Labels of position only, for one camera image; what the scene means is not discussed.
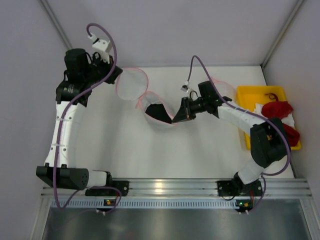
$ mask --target black bracket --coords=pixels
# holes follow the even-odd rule
[[[118,189],[122,197],[125,197],[128,195],[129,192],[129,181],[117,181],[113,180],[111,187]],[[85,195],[88,197],[116,197],[117,192],[114,190],[109,189],[88,189],[85,191]]]
[[[254,197],[260,197],[262,195],[262,186],[260,181],[254,181],[253,183],[244,185],[242,190],[236,187],[232,180],[217,181],[218,194],[220,197],[250,197],[251,193]]]

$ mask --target metal sheet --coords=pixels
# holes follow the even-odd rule
[[[265,200],[250,215],[230,209],[118,209],[103,216],[51,208],[43,240],[308,240],[299,200]]]

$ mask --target red fabric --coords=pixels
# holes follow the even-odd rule
[[[272,101],[268,102],[262,107],[262,115],[267,118],[280,118],[287,117],[294,109],[287,101]]]
[[[290,146],[291,147],[297,146],[300,139],[300,133],[294,128],[292,128],[291,126],[288,126],[287,124],[283,124],[283,126],[284,126],[286,136],[288,137]]]

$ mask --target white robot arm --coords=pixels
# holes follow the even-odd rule
[[[250,115],[249,111],[244,110],[228,97],[223,97],[228,104],[223,102],[209,81],[200,83],[198,88],[200,97],[196,100],[191,97],[182,98],[181,107],[172,121],[174,123],[189,121],[195,119],[198,113],[208,112],[237,126],[250,136],[252,158],[233,178],[233,183],[237,185],[238,191],[241,192],[243,188],[256,182],[271,163],[279,161],[287,155],[286,146],[277,131],[268,122]],[[271,118],[269,121],[286,138],[281,120]]]
[[[78,130],[92,91],[88,91],[75,101],[62,118],[62,113],[70,101],[103,79],[112,68],[113,58],[109,56],[111,48],[109,41],[100,40],[93,34],[89,38],[93,41],[92,47],[96,51],[90,58],[91,62],[88,62],[88,53],[80,48],[67,51],[64,57],[67,70],[64,72],[64,80],[56,89],[56,119],[52,143],[44,166],[38,166],[36,169],[36,175],[51,187],[54,167],[56,167],[57,188],[84,190],[112,184],[112,176],[108,171],[77,168],[75,155]],[[116,66],[106,83],[114,84],[121,72],[122,69]],[[62,128],[60,141],[57,144],[60,122],[62,122]]]

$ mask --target yellow bin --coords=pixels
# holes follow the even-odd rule
[[[279,101],[286,101],[286,95],[281,86],[238,86],[236,99],[240,107],[253,112],[256,108],[256,103],[267,104],[272,102],[268,95],[275,94]],[[245,134],[246,147],[250,150],[250,137]],[[301,149],[301,142],[299,141],[296,146],[292,146],[291,150]]]

